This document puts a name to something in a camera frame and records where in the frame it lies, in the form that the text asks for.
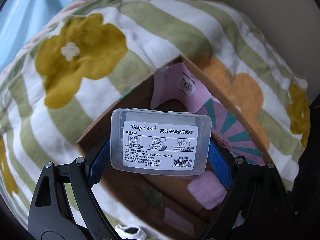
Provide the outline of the pink towel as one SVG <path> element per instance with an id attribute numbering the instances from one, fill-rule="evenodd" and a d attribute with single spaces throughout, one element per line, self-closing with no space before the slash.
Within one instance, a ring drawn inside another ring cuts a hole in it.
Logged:
<path id="1" fill-rule="evenodd" d="M 188 184 L 188 191 L 206 210 L 221 204 L 227 190 L 212 171 L 205 171 Z"/>

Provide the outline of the white panda sock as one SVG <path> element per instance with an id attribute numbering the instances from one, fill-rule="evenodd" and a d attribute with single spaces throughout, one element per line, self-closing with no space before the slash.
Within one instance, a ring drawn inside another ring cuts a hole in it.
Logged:
<path id="1" fill-rule="evenodd" d="M 147 238 L 147 234 L 139 226 L 123 226 L 118 224 L 114 229 L 121 239 L 146 240 Z"/>

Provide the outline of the floss pick clear box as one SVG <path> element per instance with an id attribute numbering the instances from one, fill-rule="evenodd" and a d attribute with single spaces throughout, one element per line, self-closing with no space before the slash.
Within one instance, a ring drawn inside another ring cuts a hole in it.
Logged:
<path id="1" fill-rule="evenodd" d="M 111 115 L 111 165 L 139 174 L 198 176 L 207 166 L 211 131 L 206 115 L 116 109 Z"/>

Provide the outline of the floral striped green blanket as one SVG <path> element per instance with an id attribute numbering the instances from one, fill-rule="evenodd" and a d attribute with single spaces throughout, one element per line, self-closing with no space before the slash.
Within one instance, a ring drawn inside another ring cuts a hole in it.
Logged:
<path id="1" fill-rule="evenodd" d="M 75 0 L 1 73 L 1 195 L 27 226 L 44 163 L 97 146 L 121 105 L 180 100 L 292 190 L 310 133 L 306 79 L 217 0 Z"/>

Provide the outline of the light blue sheer curtain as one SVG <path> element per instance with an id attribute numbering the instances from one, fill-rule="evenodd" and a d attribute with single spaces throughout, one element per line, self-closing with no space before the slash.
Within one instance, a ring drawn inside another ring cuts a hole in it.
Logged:
<path id="1" fill-rule="evenodd" d="M 72 0 L 6 0 L 1 8 L 1 70 Z"/>

